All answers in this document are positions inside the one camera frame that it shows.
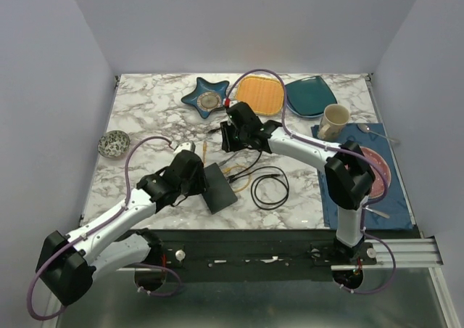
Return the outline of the black network switch box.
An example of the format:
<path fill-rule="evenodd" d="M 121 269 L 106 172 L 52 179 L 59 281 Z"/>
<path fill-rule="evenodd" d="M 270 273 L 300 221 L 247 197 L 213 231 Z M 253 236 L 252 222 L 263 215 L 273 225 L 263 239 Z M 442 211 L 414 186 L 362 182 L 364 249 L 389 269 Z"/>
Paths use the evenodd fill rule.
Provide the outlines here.
<path fill-rule="evenodd" d="M 202 198 L 211 214 L 216 214 L 238 201 L 236 193 L 217 163 L 207 166 L 204 172 L 208 187 L 202 193 Z"/>

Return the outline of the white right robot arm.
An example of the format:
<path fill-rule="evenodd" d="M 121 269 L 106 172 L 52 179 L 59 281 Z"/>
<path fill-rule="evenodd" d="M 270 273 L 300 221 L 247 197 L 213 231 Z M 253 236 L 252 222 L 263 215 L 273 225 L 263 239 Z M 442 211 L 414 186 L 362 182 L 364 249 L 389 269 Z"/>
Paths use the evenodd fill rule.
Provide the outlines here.
<path fill-rule="evenodd" d="M 226 114 L 228 119 L 220 123 L 225 152 L 253 149 L 283 155 L 325 175 L 329 197 L 338 208 L 334 257 L 343 264 L 358 258 L 365 239 L 362 207 L 376 179 L 360 146 L 351 141 L 332 144 L 299 135 L 285 128 L 282 121 L 263 123 L 244 102 L 229 107 Z"/>

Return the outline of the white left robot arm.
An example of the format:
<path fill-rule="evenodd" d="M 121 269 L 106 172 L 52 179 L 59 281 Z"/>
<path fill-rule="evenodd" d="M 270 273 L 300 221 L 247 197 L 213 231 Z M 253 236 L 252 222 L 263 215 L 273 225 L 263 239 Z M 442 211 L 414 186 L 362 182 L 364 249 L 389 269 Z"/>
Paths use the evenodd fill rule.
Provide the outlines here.
<path fill-rule="evenodd" d="M 142 263 L 153 266 L 160 247 L 138 234 L 120 237 L 137 223 L 179 197 L 206 192 L 208 187 L 201 158 L 191 150 L 178 152 L 169 166 L 143 176 L 119 204 L 92 222 L 62 234 L 50 233 L 43 241 L 36 266 L 41 280 L 63 306 L 81 299 L 98 276 Z"/>

